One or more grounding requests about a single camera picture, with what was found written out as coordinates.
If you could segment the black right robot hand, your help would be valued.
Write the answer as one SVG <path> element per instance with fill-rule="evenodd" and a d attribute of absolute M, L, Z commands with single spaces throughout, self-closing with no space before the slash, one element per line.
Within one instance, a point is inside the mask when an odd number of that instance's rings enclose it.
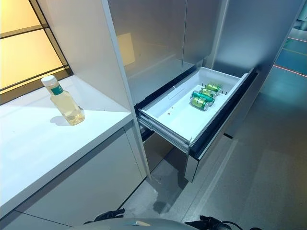
<path fill-rule="evenodd" d="M 203 223 L 202 230 L 231 230 L 227 224 L 221 224 L 221 221 L 213 218 L 200 215 L 200 220 Z"/>

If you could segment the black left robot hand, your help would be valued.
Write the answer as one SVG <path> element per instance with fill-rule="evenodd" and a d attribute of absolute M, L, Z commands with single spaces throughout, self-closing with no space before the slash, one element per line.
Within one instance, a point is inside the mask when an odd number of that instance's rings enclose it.
<path fill-rule="evenodd" d="M 103 216 L 103 217 L 99 217 L 99 218 L 96 218 L 94 221 L 95 222 L 98 222 L 98 221 L 102 221 L 103 223 L 107 223 L 107 221 L 110 221 L 110 220 L 117 220 L 117 219 L 122 219 L 124 218 L 124 215 L 117 215 L 117 216 Z"/>

